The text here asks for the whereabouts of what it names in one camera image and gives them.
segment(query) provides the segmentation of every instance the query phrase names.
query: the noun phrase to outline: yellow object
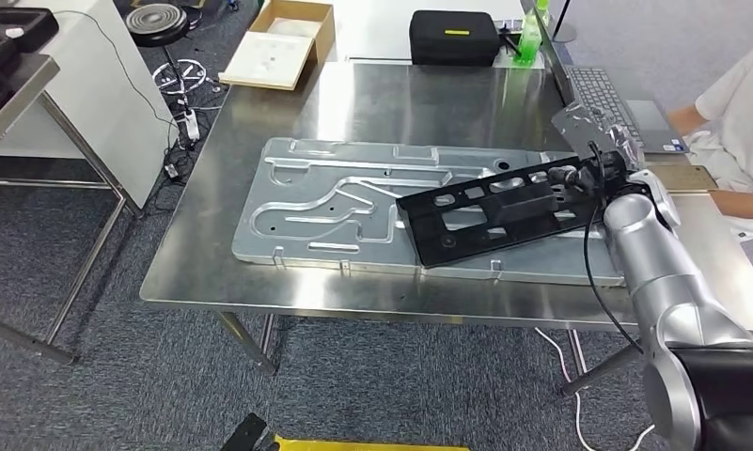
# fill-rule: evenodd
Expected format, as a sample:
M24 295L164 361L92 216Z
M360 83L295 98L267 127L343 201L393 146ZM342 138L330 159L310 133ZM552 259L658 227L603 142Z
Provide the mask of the yellow object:
M321 442L317 440L289 440L278 435L279 451L468 451L460 446L431 446L425 444L386 444Z

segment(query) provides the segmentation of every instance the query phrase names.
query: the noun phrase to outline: white table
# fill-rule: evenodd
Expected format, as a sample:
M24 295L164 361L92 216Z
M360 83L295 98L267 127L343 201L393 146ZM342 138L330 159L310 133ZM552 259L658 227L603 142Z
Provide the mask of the white table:
M335 9L335 48L328 61L371 64L412 64L409 22L419 9L482 11L493 21L525 17L520 0L321 0ZM501 50L495 67L511 67L511 58ZM544 64L538 56L534 69Z
M0 0L0 7L8 6ZM139 208L146 203L163 165L168 147L171 113L151 79L149 70L118 15L112 0L19 0L17 8L48 8L55 12L60 30L40 50L52 56L60 72L47 92L84 136L104 165ZM111 44L130 79L151 103L149 107L127 80ZM171 138L177 130L171 130ZM52 121L40 102L17 120L0 142L0 156L83 158L83 153Z

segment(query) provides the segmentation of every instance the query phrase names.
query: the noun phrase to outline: black bag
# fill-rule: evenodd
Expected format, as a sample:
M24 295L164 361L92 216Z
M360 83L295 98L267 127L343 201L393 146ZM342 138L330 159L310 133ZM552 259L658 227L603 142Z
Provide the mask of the black bag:
M486 12L420 10L409 23L412 64L491 67L500 51Z

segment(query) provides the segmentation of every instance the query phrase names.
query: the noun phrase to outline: green bottle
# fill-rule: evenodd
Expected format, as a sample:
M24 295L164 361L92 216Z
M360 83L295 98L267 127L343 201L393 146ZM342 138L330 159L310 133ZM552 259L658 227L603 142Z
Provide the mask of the green bottle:
M537 9L540 11L540 17L543 18L543 21L548 17L548 1L538 0L537 2ZM537 22L537 15L534 13L534 9L531 9L523 21L523 33L520 35L520 45L518 46L520 54L514 56L516 66L530 68L537 60L537 51L542 44L540 26L545 26L545 24Z

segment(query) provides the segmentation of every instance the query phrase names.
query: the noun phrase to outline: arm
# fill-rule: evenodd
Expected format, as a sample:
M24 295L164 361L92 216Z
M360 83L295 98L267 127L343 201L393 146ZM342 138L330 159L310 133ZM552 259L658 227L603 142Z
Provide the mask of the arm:
M680 136L686 136L708 121L694 104L672 111L667 116L669 123Z
M753 194L732 191L712 191L711 198L726 216L753 219Z

